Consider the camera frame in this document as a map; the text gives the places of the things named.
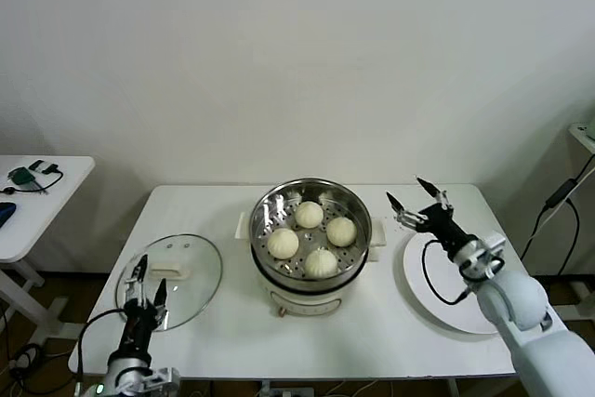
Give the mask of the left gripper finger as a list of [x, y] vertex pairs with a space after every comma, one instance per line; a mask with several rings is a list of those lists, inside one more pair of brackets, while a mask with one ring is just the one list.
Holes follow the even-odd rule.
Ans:
[[125, 302], [145, 301], [144, 278], [148, 267], [148, 256], [142, 255], [134, 266], [130, 276], [125, 280]]
[[157, 287], [154, 300], [153, 300], [153, 308], [155, 311], [154, 321], [157, 324], [161, 324], [165, 318], [167, 313], [166, 309], [166, 299], [167, 299], [167, 284], [166, 278], [162, 278], [159, 286]]

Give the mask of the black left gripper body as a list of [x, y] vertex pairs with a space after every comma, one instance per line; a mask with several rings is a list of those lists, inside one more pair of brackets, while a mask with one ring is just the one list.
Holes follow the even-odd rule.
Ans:
[[147, 354], [153, 330], [158, 326], [157, 309], [138, 298], [129, 300], [125, 306], [126, 324], [118, 350], [123, 355]]

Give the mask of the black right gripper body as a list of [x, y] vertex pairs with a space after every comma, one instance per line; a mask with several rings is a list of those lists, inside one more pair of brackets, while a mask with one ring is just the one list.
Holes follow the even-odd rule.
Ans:
[[472, 241], [472, 235], [464, 232], [453, 220], [454, 211], [441, 205], [430, 205], [419, 212], [422, 221], [416, 224], [419, 233], [430, 233], [442, 245], [446, 253], [458, 253]]

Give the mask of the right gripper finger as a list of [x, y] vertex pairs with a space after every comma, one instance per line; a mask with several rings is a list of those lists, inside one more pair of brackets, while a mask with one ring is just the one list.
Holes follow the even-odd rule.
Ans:
[[424, 189], [424, 191], [430, 197], [432, 197], [438, 205], [442, 207], [442, 210], [450, 214], [454, 212], [454, 208], [450, 204], [446, 191], [440, 190], [436, 185], [421, 177], [416, 177], [416, 181]]
[[386, 195], [390, 202], [391, 209], [395, 213], [396, 221], [402, 224], [405, 228], [417, 228], [426, 224], [426, 216], [406, 209], [390, 192], [386, 192]]

